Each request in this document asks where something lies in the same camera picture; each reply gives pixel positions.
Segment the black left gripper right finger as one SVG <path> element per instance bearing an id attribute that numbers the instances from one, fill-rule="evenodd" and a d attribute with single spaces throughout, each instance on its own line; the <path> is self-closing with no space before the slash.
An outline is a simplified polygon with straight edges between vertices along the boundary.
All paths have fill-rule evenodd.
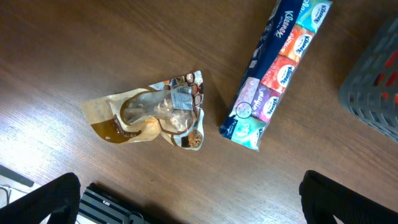
<path id="1" fill-rule="evenodd" d="M 397 223 L 397 212 L 314 171 L 306 171 L 299 186 L 303 214 L 308 224 Z"/>

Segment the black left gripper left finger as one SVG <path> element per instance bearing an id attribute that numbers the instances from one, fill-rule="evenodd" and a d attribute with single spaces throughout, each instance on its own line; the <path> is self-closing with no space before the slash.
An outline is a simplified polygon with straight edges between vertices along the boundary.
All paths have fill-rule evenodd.
<path id="1" fill-rule="evenodd" d="M 66 173 L 1 209 L 1 224 L 74 224 L 80 204 L 80 181 Z"/>

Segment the grey plastic basket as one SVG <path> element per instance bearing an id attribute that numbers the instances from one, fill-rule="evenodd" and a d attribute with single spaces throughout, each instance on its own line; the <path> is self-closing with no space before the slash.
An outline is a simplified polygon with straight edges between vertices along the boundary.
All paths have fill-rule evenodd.
<path id="1" fill-rule="evenodd" d="M 397 142 L 397 108 L 381 105 L 374 82 L 382 64 L 397 50 L 397 15 L 382 25 L 338 91 L 340 105 L 368 126 Z"/>

